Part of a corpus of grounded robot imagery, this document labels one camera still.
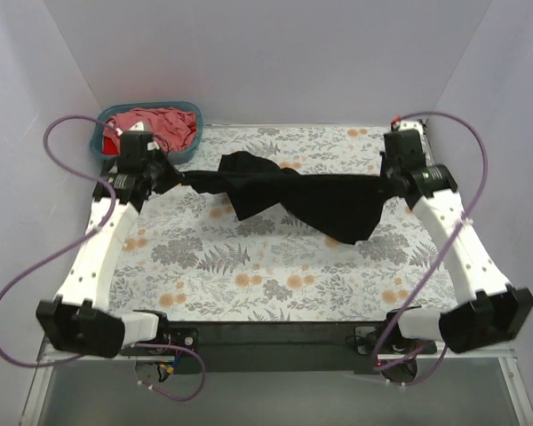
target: black garment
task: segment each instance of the black garment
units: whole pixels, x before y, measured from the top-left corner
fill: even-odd
[[[337,241],[367,240],[393,195],[379,176],[300,175],[246,152],[223,155],[218,171],[187,171],[183,185],[227,193],[239,220],[281,203],[289,213]]]

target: folded cloth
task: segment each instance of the folded cloth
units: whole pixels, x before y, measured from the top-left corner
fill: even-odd
[[[195,113],[186,113],[176,108],[133,108],[128,113],[113,115],[107,122],[121,130],[128,130],[137,122],[143,122],[145,130],[160,136],[158,142],[166,152],[183,151],[194,141],[197,128]],[[105,138],[110,138],[120,152],[120,138],[111,130],[105,129]]]
[[[345,244],[367,240],[393,193],[372,175],[300,175],[250,153],[223,155],[218,171],[186,171],[183,185],[227,193],[239,220],[277,203],[314,229]]]

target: teal laundry basket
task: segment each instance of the teal laundry basket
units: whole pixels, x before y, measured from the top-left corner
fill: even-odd
[[[113,115],[127,113],[133,108],[177,108],[186,113],[195,113],[197,128],[195,130],[194,141],[183,151],[169,153],[168,161],[171,164],[182,164],[184,162],[189,162],[194,157],[195,150],[197,150],[197,147],[202,140],[203,133],[202,113],[197,106],[190,102],[144,102],[139,104],[122,104],[107,108],[105,111],[100,113],[98,118],[102,122],[106,122]],[[95,156],[101,160],[110,160],[115,156],[103,154],[103,130],[104,129],[100,126],[95,126],[95,131],[93,132],[91,141],[89,142],[89,147]]]

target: pink cloth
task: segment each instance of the pink cloth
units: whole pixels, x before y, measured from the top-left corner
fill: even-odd
[[[134,108],[128,113],[113,115],[107,122],[121,130],[128,130],[137,122],[143,122],[146,130],[164,138],[167,144],[157,139],[166,152],[183,151],[194,141],[197,128],[195,113],[185,113],[176,108]],[[110,138],[120,152],[120,138],[111,130],[105,129],[103,136]]]

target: gray floor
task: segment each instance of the gray floor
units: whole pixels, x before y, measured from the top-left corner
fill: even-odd
[[[431,362],[419,361],[421,371]],[[133,371],[133,361],[56,367],[39,424],[519,424],[497,359],[446,359],[429,382],[406,390],[348,372],[211,374],[186,404],[138,386]],[[178,375],[164,387],[188,394],[197,380]]]

